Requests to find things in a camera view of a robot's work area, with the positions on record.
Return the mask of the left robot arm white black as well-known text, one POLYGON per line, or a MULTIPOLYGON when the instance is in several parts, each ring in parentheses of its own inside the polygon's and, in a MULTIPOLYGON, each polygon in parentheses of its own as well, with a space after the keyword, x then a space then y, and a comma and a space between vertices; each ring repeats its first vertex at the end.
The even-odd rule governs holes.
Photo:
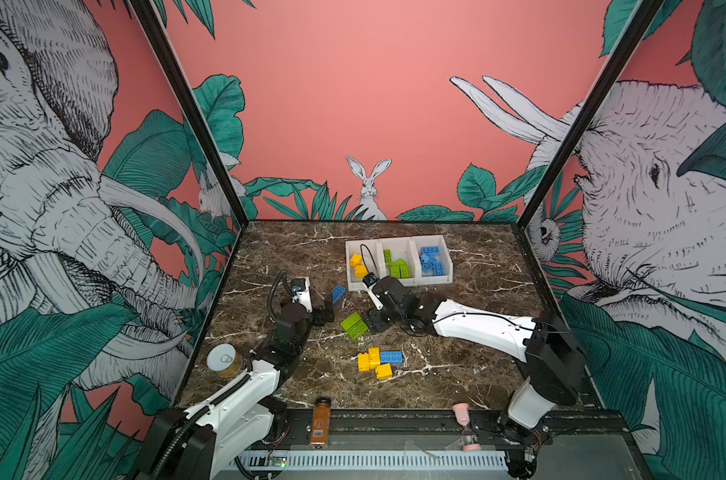
POLYGON ((252 444, 285 430, 286 404, 272 397, 296 370, 314 326, 334 320, 322 305, 282 306, 272 332, 227 385, 186 409, 174 407, 151 424, 128 479, 213 479, 252 444))

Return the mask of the large green lego brick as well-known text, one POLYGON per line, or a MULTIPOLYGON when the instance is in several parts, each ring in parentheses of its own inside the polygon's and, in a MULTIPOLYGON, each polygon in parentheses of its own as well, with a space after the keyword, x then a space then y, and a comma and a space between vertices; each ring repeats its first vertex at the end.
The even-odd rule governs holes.
POLYGON ((357 341, 369 331, 366 322, 359 313, 353 313, 343 320, 341 322, 341 327, 347 336, 353 341, 357 341))

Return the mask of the blue lego brick bottom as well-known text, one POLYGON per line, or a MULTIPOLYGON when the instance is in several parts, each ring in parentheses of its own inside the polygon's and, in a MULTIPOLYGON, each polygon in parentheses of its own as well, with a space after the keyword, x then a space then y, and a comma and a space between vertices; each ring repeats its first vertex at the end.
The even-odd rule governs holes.
POLYGON ((380 362, 382 364, 402 365, 404 363, 404 356, 400 351, 381 351, 380 362))

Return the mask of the yellow lego brick lowest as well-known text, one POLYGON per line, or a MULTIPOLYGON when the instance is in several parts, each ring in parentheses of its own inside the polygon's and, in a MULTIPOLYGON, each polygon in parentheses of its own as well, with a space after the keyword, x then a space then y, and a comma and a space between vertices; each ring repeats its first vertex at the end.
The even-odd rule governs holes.
POLYGON ((386 381, 393 377, 393 370, 390 364, 380 364, 375 368, 378 381, 386 381))

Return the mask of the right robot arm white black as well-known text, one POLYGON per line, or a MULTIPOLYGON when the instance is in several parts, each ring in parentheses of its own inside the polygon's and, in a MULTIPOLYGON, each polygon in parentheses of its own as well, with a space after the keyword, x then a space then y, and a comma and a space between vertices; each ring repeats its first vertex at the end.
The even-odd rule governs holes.
POLYGON ((513 357, 524 381, 498 420, 510 442, 540 446, 542 420, 556 406, 574 406, 583 391, 585 353, 566 322, 552 311, 510 316, 428 292, 414 294, 399 279, 369 274, 363 285, 374 307, 364 320, 375 332, 396 325, 412 336, 469 341, 513 357))

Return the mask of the green L-shaped lego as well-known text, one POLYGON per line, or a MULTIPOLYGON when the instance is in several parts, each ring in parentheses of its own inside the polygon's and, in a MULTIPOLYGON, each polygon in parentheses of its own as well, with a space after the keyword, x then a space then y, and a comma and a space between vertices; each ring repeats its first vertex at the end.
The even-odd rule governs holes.
POLYGON ((387 249, 383 251, 383 256, 385 259, 385 266, 387 269, 390 269, 394 267, 397 264, 397 261, 393 258, 392 251, 387 249))

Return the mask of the white three-compartment bin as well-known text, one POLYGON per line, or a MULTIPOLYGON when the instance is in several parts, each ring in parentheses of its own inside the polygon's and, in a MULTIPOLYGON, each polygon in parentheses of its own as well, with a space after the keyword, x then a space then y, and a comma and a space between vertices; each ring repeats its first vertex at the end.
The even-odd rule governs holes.
POLYGON ((366 289, 364 277, 393 276, 407 287, 453 283, 454 268, 442 235, 352 240, 345 243, 350 291, 366 289))

